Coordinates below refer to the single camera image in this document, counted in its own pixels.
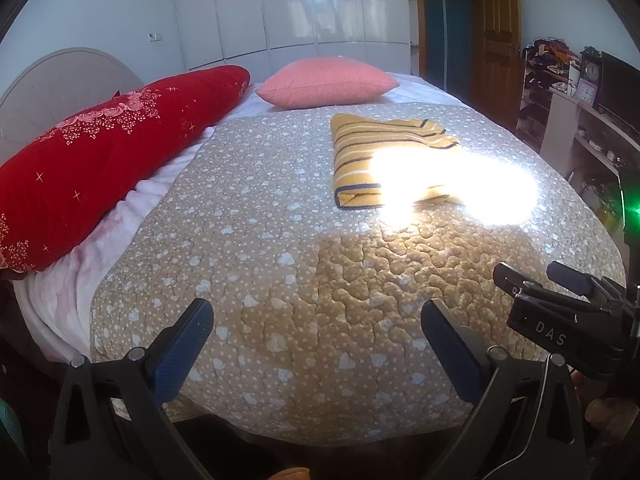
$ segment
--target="pink rose pattern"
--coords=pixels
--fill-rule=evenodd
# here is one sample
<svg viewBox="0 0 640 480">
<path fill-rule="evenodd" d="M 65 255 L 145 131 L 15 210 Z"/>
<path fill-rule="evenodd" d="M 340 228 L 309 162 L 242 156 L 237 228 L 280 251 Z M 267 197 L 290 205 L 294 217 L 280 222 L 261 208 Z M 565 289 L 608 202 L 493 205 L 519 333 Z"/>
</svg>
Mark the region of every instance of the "pink rose pattern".
<svg viewBox="0 0 640 480">
<path fill-rule="evenodd" d="M 61 132 L 66 144 L 70 145 L 83 133 L 95 139 L 101 130 L 113 130 L 116 124 L 119 124 L 130 135 L 137 123 L 148 118 L 160 118 L 156 107 L 156 101 L 160 97 L 162 97 L 161 94 L 148 88 L 128 92 L 122 96 L 122 98 L 126 98 L 126 101 L 101 110 L 92 110 L 69 117 L 56 124 L 38 140 L 50 139 L 56 133 Z"/>
<path fill-rule="evenodd" d="M 6 224 L 6 216 L 0 215 L 0 269 L 7 269 L 9 263 L 13 270 L 31 270 L 33 266 L 25 264 L 27 258 L 27 249 L 29 248 L 29 241 L 18 242 L 15 245 L 4 246 L 2 241 L 4 237 L 9 234 L 9 227 Z"/>
</svg>

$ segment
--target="metal screw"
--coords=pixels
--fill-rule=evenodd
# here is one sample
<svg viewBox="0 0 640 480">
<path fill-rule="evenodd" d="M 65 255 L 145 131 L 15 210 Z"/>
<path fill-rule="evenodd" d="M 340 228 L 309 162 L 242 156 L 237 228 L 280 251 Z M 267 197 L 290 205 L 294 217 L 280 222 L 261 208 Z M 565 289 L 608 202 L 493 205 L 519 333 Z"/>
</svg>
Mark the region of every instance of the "metal screw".
<svg viewBox="0 0 640 480">
<path fill-rule="evenodd" d="M 71 364 L 73 368 L 81 367 L 84 364 L 84 356 L 83 355 L 75 356 L 73 359 L 71 359 L 71 362 L 69 364 Z"/>
<path fill-rule="evenodd" d="M 146 352 L 144 348 L 137 347 L 129 350 L 127 357 L 130 361 L 140 361 L 140 359 L 145 356 L 145 353 Z"/>
<path fill-rule="evenodd" d="M 489 348 L 489 355 L 496 361 L 504 361 L 509 357 L 507 351 L 501 346 L 494 346 L 492 348 Z"/>
<path fill-rule="evenodd" d="M 551 356 L 551 362 L 558 367 L 564 366 L 566 364 L 564 357 L 562 357 L 560 354 L 553 354 Z"/>
</svg>

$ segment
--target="doorway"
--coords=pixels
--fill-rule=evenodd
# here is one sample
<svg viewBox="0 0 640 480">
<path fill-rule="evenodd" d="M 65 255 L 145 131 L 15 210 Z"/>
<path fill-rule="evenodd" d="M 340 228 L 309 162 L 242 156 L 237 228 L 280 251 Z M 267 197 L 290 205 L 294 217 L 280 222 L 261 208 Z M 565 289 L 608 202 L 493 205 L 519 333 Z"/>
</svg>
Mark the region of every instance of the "doorway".
<svg viewBox="0 0 640 480">
<path fill-rule="evenodd" d="M 520 0 L 422 0 L 420 75 L 515 132 L 524 84 Z"/>
</svg>

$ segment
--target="white wardrobe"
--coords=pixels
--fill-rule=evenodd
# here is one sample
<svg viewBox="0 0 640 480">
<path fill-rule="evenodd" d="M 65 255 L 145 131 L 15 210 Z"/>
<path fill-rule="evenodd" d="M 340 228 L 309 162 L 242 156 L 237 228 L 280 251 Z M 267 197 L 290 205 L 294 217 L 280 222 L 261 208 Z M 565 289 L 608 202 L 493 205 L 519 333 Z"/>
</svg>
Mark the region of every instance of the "white wardrobe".
<svg viewBox="0 0 640 480">
<path fill-rule="evenodd" d="M 410 73 L 408 0 L 175 0 L 189 70 L 244 66 L 262 82 L 291 61 L 345 56 Z"/>
</svg>

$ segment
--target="bright light spot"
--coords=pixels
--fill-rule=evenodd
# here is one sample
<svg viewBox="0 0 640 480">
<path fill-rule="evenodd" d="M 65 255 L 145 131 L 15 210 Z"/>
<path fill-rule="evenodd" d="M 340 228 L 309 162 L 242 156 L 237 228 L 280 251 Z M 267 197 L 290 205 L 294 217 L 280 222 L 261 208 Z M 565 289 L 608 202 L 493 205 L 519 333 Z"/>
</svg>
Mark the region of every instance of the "bright light spot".
<svg viewBox="0 0 640 480">
<path fill-rule="evenodd" d="M 535 179 L 521 167 L 484 155 L 427 147 L 379 150 L 371 173 L 382 186 L 380 221 L 405 227 L 414 205 L 449 194 L 485 226 L 526 221 L 538 203 Z"/>
</svg>

